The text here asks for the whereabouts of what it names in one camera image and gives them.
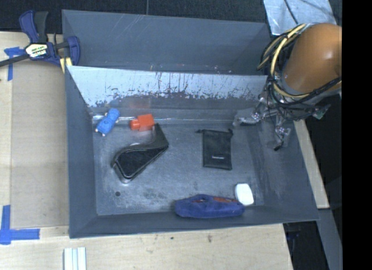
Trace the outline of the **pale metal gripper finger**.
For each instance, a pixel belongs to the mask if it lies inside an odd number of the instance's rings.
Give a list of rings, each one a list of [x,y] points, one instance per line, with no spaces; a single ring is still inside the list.
[[[255,125],[261,121],[261,116],[259,113],[255,111],[239,111],[234,119],[233,119],[233,126],[247,126],[247,125]]]
[[[274,147],[275,151],[278,151],[282,147],[288,146],[290,134],[291,134],[290,128],[285,128],[283,126],[275,127],[275,135],[276,135],[276,141],[277,141]]]

